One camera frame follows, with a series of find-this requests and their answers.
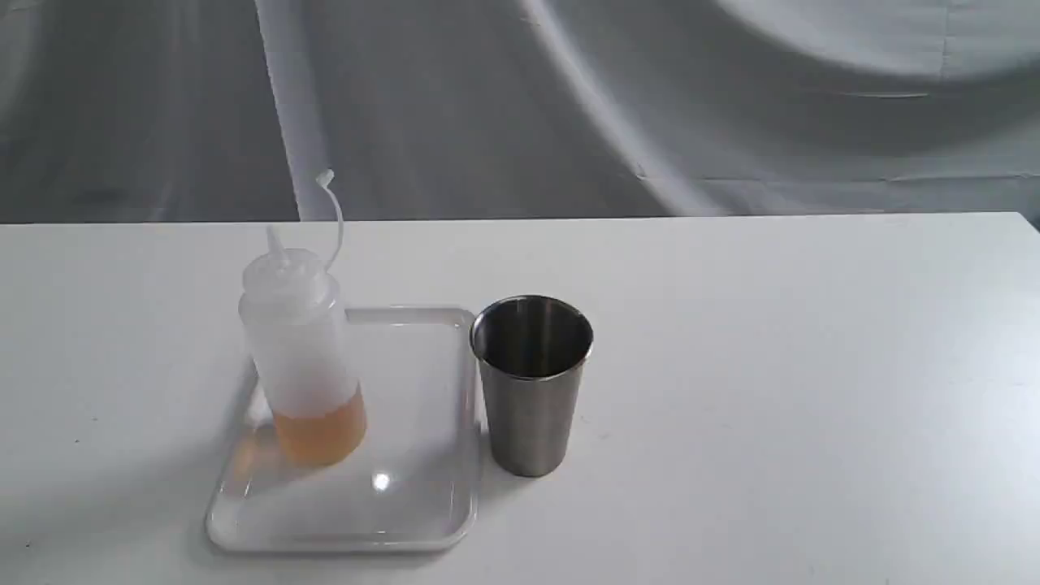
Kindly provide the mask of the translucent squeeze bottle amber liquid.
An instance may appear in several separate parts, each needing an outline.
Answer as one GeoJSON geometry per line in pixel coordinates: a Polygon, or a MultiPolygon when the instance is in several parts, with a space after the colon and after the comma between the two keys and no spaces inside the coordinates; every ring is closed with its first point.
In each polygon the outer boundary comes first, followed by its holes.
{"type": "Polygon", "coordinates": [[[276,440],[300,469],[320,469],[357,451],[367,431],[352,328],[332,270],[345,241],[345,217],[331,188],[334,171],[316,176],[336,215],[336,245],[323,258],[283,245],[265,229],[267,249],[242,274],[238,311],[276,440]]]}

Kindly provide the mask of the stainless steel cup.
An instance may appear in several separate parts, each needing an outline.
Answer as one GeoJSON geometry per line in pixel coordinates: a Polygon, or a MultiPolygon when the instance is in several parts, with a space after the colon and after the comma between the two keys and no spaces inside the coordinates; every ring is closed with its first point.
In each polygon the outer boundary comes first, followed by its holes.
{"type": "Polygon", "coordinates": [[[495,462],[525,478],[556,470],[593,351],[588,317],[556,297],[505,297],[476,315],[469,340],[495,462]]]}

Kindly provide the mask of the clear plastic tray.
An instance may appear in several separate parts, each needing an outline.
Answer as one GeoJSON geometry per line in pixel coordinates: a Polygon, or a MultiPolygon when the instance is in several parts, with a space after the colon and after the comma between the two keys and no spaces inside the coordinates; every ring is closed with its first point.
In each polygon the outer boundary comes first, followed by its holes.
{"type": "Polygon", "coordinates": [[[420,554],[453,546],[478,514],[480,407],[468,333],[452,306],[357,308],[367,433],[323,469],[294,466],[253,383],[206,511],[232,554],[420,554]]]}

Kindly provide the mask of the grey fabric backdrop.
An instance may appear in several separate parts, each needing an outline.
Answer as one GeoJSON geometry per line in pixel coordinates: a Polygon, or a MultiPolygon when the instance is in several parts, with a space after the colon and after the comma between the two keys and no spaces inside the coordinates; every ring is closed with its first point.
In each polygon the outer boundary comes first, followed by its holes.
{"type": "Polygon", "coordinates": [[[1036,1],[4,1],[4,223],[1013,211],[1036,1]]]}

